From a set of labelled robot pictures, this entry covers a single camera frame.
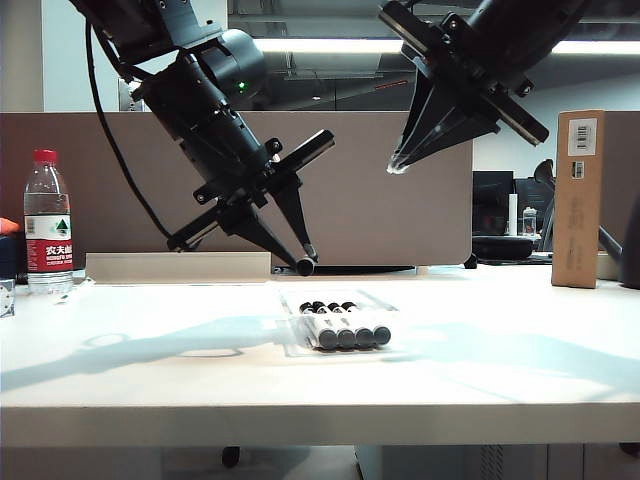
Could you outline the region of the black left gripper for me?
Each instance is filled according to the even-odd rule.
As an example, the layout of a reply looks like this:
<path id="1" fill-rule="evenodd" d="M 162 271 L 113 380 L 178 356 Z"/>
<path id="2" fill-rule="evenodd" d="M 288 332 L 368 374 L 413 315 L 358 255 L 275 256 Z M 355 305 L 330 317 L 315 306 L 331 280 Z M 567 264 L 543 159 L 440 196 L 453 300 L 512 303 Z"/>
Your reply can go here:
<path id="1" fill-rule="evenodd" d="M 271 196 L 294 232 L 305 253 L 311 259 L 318 254 L 309 237 L 299 189 L 302 186 L 298 171 L 334 146 L 334 135 L 321 130 L 279 162 L 271 156 L 281 150 L 277 138 L 260 146 L 252 156 L 258 167 L 248 169 L 241 176 L 218 176 L 194 192 L 200 204 L 214 199 L 215 206 L 171 234 L 167 246 L 174 251 L 191 251 L 215 228 L 227 235 L 237 235 L 271 252 L 290 267 L 296 266 L 291 252 L 262 221 L 257 210 L 267 204 Z"/>

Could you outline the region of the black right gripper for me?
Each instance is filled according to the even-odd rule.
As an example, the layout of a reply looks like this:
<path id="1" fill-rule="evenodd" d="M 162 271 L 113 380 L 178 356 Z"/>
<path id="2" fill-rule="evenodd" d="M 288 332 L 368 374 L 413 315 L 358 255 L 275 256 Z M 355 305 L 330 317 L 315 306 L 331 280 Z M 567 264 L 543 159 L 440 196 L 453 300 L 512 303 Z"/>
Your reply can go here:
<path id="1" fill-rule="evenodd" d="M 533 145 L 548 138 L 548 129 L 509 95 L 527 94 L 533 84 L 518 74 L 509 86 L 493 68 L 485 39 L 460 15 L 422 21 L 402 2 L 388 1 L 379 18 L 402 39 L 401 53 L 416 66 L 409 116 L 388 171 L 405 173 L 429 155 L 498 133 L 500 121 Z"/>

